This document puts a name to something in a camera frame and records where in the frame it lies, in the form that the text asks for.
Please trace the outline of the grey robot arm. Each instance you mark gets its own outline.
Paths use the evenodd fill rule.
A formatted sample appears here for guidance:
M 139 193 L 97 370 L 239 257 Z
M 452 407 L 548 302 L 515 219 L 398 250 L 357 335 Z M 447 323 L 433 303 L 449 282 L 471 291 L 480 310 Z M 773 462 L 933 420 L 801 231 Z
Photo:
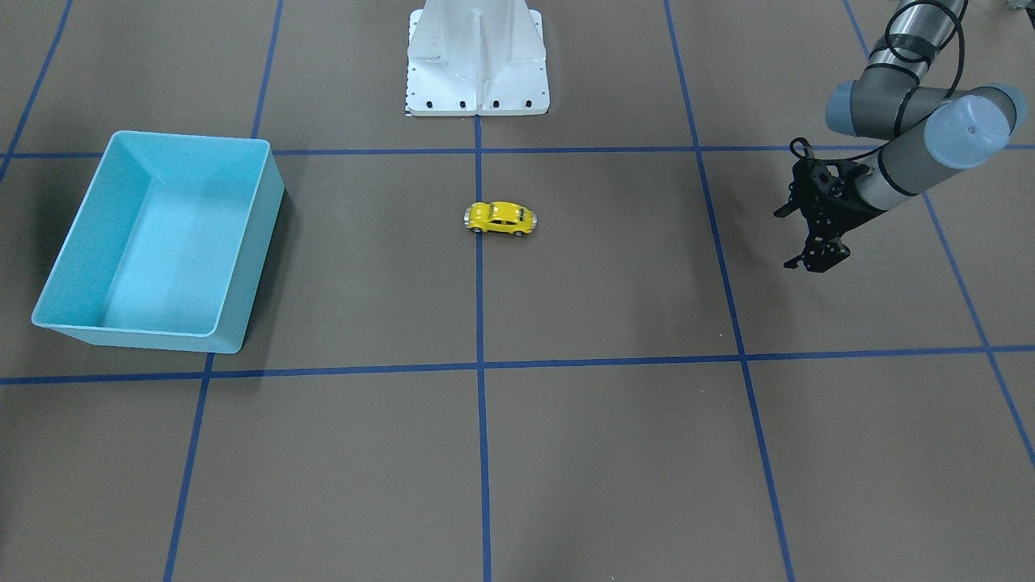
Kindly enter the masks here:
M 986 84 L 962 90 L 922 85 L 948 43 L 965 65 L 965 1 L 901 1 L 873 45 L 857 80 L 842 82 L 826 106 L 828 128 L 873 137 L 880 146 L 841 159 L 819 158 L 804 137 L 790 143 L 796 162 L 777 217 L 799 213 L 805 246 L 786 268 L 827 272 L 849 258 L 847 232 L 914 196 L 990 159 L 1027 118 L 1019 90 Z

